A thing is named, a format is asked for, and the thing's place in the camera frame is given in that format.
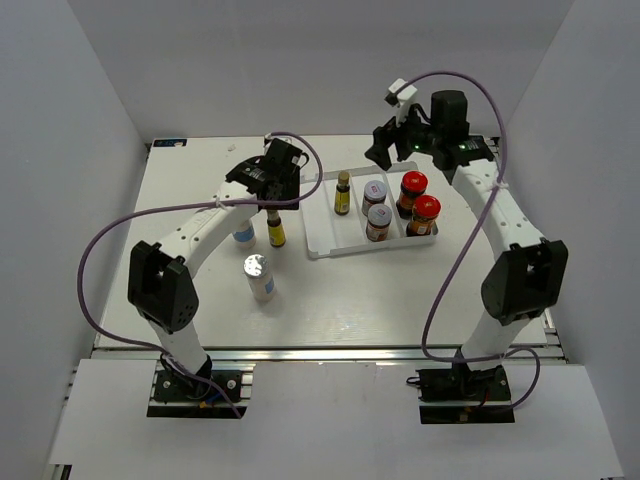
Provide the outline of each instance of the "white tray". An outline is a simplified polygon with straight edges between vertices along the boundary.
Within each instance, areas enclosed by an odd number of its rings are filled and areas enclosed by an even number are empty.
[[[400,195],[400,182],[405,172],[410,170],[418,170],[415,162],[395,164],[387,172],[375,165],[348,170],[351,175],[351,208],[347,215],[337,215],[333,211],[340,171],[325,172],[322,186],[318,191],[300,202],[309,256],[311,258],[334,257],[383,248],[429,245],[435,242],[438,235],[437,226],[433,228],[431,235],[407,237],[405,229],[409,221],[400,218],[398,214],[396,200]],[[367,219],[361,210],[362,196],[364,186],[371,180],[380,180],[386,184],[388,193],[385,204],[393,212],[389,235],[382,242],[372,242],[365,233]],[[300,193],[308,192],[316,181],[317,174],[312,178],[302,176]]]

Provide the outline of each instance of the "white panel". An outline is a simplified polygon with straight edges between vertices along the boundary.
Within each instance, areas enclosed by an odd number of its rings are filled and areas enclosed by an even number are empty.
[[[554,319],[628,478],[640,478],[639,22],[635,0],[575,2],[509,125],[507,173],[531,219],[569,248]]]
[[[64,0],[0,2],[0,145],[0,465],[34,479],[94,337],[75,297],[80,255],[131,208],[145,156]],[[123,234],[89,265],[97,315]]]
[[[420,425],[412,366],[258,365],[240,420],[146,418],[153,361],[87,360],[51,456],[71,480],[593,479],[620,466],[584,367],[543,367],[507,425]],[[507,367],[514,395],[532,367]]]
[[[387,87],[434,69],[476,76],[511,116],[572,0],[70,0],[143,138],[370,133]],[[469,92],[471,122],[496,132]]]
[[[371,166],[363,152],[369,136],[309,137],[327,171]],[[237,163],[262,150],[262,139],[194,138],[185,147],[152,148],[136,210],[206,201]],[[253,218],[257,244],[240,250],[227,238],[205,261],[195,286],[200,307],[194,322],[203,345],[214,347],[321,347],[417,345],[440,285],[476,219],[460,195],[425,155],[413,155],[429,178],[427,192],[442,203],[438,241],[422,246],[341,258],[310,260],[301,212],[282,212],[284,247],[269,245],[266,214]],[[304,168],[313,176],[313,160]],[[127,301],[130,249],[140,240],[153,244],[191,215],[181,212],[135,220],[105,309],[103,325],[121,335],[157,341]],[[276,297],[254,301],[242,273],[251,253],[271,264]],[[433,322],[431,345],[461,345],[484,307],[480,285],[493,265],[487,239],[480,235],[451,283]],[[528,325],[518,343],[545,343],[539,321]],[[101,338],[100,346],[121,345]]]

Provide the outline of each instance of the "purple cable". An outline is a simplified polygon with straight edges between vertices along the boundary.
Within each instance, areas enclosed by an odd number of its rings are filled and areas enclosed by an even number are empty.
[[[318,155],[318,152],[316,152],[316,150],[311,146],[311,144],[309,142],[307,142],[304,138],[302,138],[301,136],[299,136],[299,135],[297,135],[295,133],[290,133],[290,132],[272,132],[271,135],[274,136],[274,137],[291,137],[291,138],[295,138],[296,140],[298,140],[299,142],[304,144],[304,146],[306,146],[309,149],[311,154],[314,156],[314,158],[316,160],[316,163],[318,164],[318,180],[317,180],[316,184],[307,193],[305,193],[304,195],[302,195],[302,196],[300,196],[298,198],[295,198],[293,200],[265,201],[265,200],[234,200],[234,199],[231,199],[231,200],[225,200],[225,201],[219,202],[220,204],[222,204],[224,206],[227,206],[227,207],[232,207],[232,206],[235,206],[235,205],[258,205],[258,206],[261,206],[261,207],[266,207],[266,206],[287,206],[287,205],[292,205],[294,203],[300,202],[300,201],[304,200],[305,198],[309,198],[311,195],[313,195],[315,193],[316,190],[318,190],[318,188],[320,188],[320,185],[322,184],[322,177],[323,177],[322,162],[320,161],[320,156]],[[96,246],[96,244],[100,241],[100,239],[102,237],[104,237],[108,232],[113,230],[115,227],[117,227],[118,225],[120,225],[122,223],[125,223],[125,222],[128,222],[130,220],[133,220],[134,218],[144,217],[144,216],[147,216],[147,215],[153,215],[153,214],[156,214],[156,213],[177,212],[177,211],[180,211],[180,210],[195,210],[195,209],[199,209],[199,208],[218,208],[219,207],[219,203],[217,201],[216,202],[202,202],[202,203],[189,203],[189,204],[184,204],[184,205],[174,205],[174,206],[170,206],[170,207],[150,208],[148,210],[142,210],[142,211],[139,211],[139,212],[133,212],[133,213],[130,213],[128,215],[124,215],[124,216],[118,218],[117,220],[114,220],[109,225],[107,225],[102,230],[100,230],[91,239],[91,241],[89,242],[89,244],[85,248],[84,252],[82,253],[82,257],[80,258],[80,264],[78,265],[78,273],[77,273],[77,278],[76,278],[76,291],[77,291],[77,294],[78,294],[78,302],[80,303],[80,310],[82,310],[82,314],[84,315],[84,318],[87,320],[89,325],[91,325],[91,327],[94,330],[96,330],[101,335],[104,335],[105,337],[110,338],[112,340],[115,340],[117,342],[128,343],[129,345],[136,345],[138,347],[144,347],[144,348],[149,348],[151,350],[159,351],[162,355],[165,355],[165,356],[169,357],[171,359],[171,361],[172,361],[172,364],[184,376],[186,376],[188,378],[191,378],[192,380],[196,380],[198,382],[202,382],[202,383],[208,385],[210,388],[215,389],[220,394],[220,396],[224,399],[224,401],[229,404],[229,406],[233,410],[233,413],[236,415],[236,417],[242,418],[242,415],[240,415],[240,412],[238,411],[236,406],[233,404],[233,402],[231,401],[229,396],[224,392],[224,390],[218,384],[216,384],[215,382],[211,381],[208,378],[199,377],[199,376],[194,375],[193,373],[189,372],[184,366],[180,365],[174,358],[172,358],[171,354],[167,350],[165,350],[162,346],[156,345],[155,343],[144,342],[142,340],[134,340],[134,339],[131,339],[131,338],[121,337],[120,335],[116,335],[116,334],[111,333],[111,332],[105,330],[104,328],[102,328],[98,324],[98,322],[96,322],[93,319],[93,317],[91,316],[91,313],[89,312],[89,308],[87,307],[87,302],[86,302],[86,299],[85,299],[85,296],[84,296],[84,272],[85,272],[85,269],[86,269],[86,266],[87,266],[87,260],[89,259],[89,255],[91,254],[91,251]]]
[[[502,119],[502,115],[500,114],[500,110],[498,109],[498,105],[496,104],[495,100],[493,99],[493,97],[491,96],[489,91],[480,82],[478,82],[475,78],[470,77],[469,75],[465,75],[464,73],[452,72],[452,71],[448,71],[448,70],[437,70],[437,71],[434,71],[434,72],[424,73],[422,75],[418,75],[417,77],[412,78],[407,83],[405,83],[402,87],[400,87],[395,92],[395,95],[397,96],[400,92],[402,92],[409,85],[413,85],[414,83],[416,83],[419,80],[422,80],[422,79],[428,78],[428,77],[438,76],[438,75],[446,75],[446,76],[449,76],[449,77],[458,77],[458,78],[462,78],[464,80],[467,80],[467,81],[473,83],[476,87],[478,87],[478,89],[484,94],[485,98],[489,101],[489,104],[491,105],[493,113],[495,114],[496,120],[498,121],[498,127],[500,129],[500,137],[501,137],[501,141],[500,141],[501,155],[500,155],[500,157],[501,157],[501,162],[500,162],[500,165],[498,167],[498,177],[496,179],[496,183],[497,184],[501,183],[502,179],[504,178],[505,170],[507,168],[507,158],[508,158],[507,129],[505,128],[504,120]],[[474,240],[478,236],[478,233],[480,232],[480,229],[482,228],[482,224],[484,223],[484,221],[486,220],[487,216],[489,215],[489,211],[491,210],[491,207],[493,206],[493,202],[495,201],[499,190],[500,190],[499,186],[495,186],[491,190],[491,194],[489,195],[489,199],[487,200],[487,204],[485,205],[484,209],[480,213],[480,216],[478,217],[478,221],[476,222],[475,226],[473,227],[473,230],[471,230],[471,234],[469,235],[469,238],[467,239],[466,243],[462,247],[462,250],[460,251],[460,254],[456,258],[455,262],[453,263],[453,266],[451,267],[451,270],[449,271],[449,273],[447,274],[447,277],[445,278],[444,282],[442,283],[442,286],[440,287],[440,290],[438,291],[438,293],[436,295],[436,298],[433,300],[433,303],[431,304],[431,309],[429,310],[429,314],[427,316],[427,321],[426,321],[426,323],[424,325],[424,329],[422,331],[422,340],[420,342],[420,348],[422,349],[422,352],[424,353],[425,357],[427,357],[428,359],[434,360],[434,361],[437,361],[437,362],[446,362],[446,363],[485,362],[485,361],[490,361],[490,360],[500,360],[502,358],[508,358],[508,357],[511,357],[512,355],[514,355],[514,354],[516,354],[518,352],[521,352],[521,351],[526,351],[526,352],[531,353],[531,355],[533,356],[533,358],[534,358],[534,360],[536,362],[536,372],[535,372],[533,381],[531,382],[531,386],[529,387],[529,389],[525,392],[525,394],[519,400],[517,400],[516,402],[514,402],[510,406],[510,408],[515,408],[518,405],[521,405],[531,395],[531,393],[535,389],[536,385],[538,384],[538,379],[540,378],[541,364],[540,364],[540,357],[535,352],[535,350],[533,350],[532,348],[529,348],[529,347],[517,347],[517,348],[514,348],[514,349],[510,350],[509,352],[505,353],[504,355],[487,355],[487,356],[484,356],[484,357],[475,357],[475,358],[457,358],[457,357],[439,357],[439,356],[436,356],[436,355],[432,355],[431,353],[429,353],[429,350],[427,349],[427,336],[429,335],[429,330],[431,329],[431,324],[433,323],[433,319],[434,319],[434,317],[436,315],[436,311],[438,310],[438,306],[440,305],[440,302],[442,301],[442,298],[444,297],[444,294],[446,293],[447,288],[449,288],[449,285],[451,284],[451,281],[453,280],[453,277],[455,276],[455,274],[457,273],[458,269],[460,268],[460,265],[462,264],[462,261],[464,260],[465,256],[469,252],[469,249],[471,248],[471,245],[473,244]]]

